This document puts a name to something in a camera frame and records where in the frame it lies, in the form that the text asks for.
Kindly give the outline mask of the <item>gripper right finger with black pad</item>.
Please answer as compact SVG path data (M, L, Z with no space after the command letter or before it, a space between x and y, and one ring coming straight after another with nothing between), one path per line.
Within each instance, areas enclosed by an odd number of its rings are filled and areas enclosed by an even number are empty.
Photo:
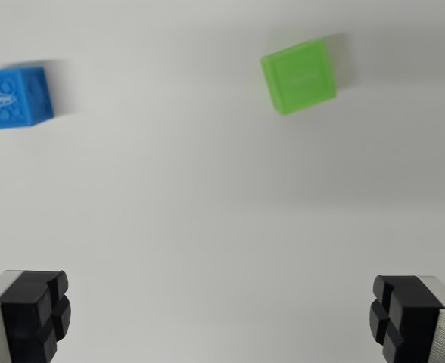
M378 275L369 326L390 363L445 363L445 284L435 276Z

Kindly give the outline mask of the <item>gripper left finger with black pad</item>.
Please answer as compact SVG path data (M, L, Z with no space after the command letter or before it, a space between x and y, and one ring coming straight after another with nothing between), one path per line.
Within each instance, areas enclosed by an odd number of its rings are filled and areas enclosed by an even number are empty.
M70 326L68 287L64 271L0 274L0 362L52 361Z

